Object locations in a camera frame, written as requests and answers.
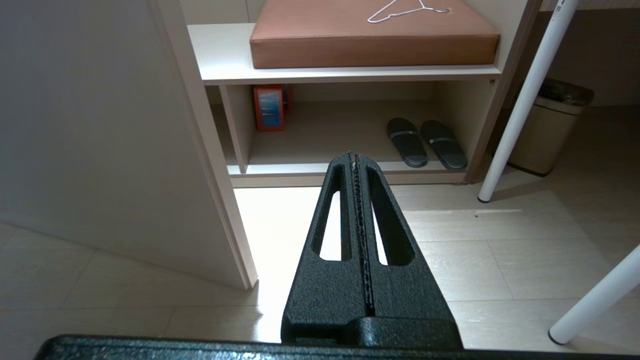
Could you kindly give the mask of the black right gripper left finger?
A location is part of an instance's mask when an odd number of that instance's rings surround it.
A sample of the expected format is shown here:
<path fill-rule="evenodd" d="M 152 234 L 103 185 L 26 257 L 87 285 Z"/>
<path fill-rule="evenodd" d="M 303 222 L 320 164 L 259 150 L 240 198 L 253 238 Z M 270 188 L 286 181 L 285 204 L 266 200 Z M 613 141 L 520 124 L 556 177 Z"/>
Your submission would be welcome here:
<path fill-rule="evenodd" d="M 350 324 L 372 308 L 356 169 L 351 152 L 334 158 L 327 167 L 282 314 L 284 344 L 347 344 Z M 341 256 L 326 260 L 321 252 L 334 194 L 340 196 Z"/>

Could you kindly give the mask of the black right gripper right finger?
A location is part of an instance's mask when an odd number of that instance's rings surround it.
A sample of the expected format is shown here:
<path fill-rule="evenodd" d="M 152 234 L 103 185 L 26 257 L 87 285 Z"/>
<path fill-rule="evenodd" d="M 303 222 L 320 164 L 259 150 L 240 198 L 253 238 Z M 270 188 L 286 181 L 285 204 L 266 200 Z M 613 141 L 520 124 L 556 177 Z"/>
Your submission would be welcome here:
<path fill-rule="evenodd" d="M 365 316 L 354 322 L 366 347 L 458 351 L 454 316 L 377 164 L 354 160 L 354 194 Z"/>

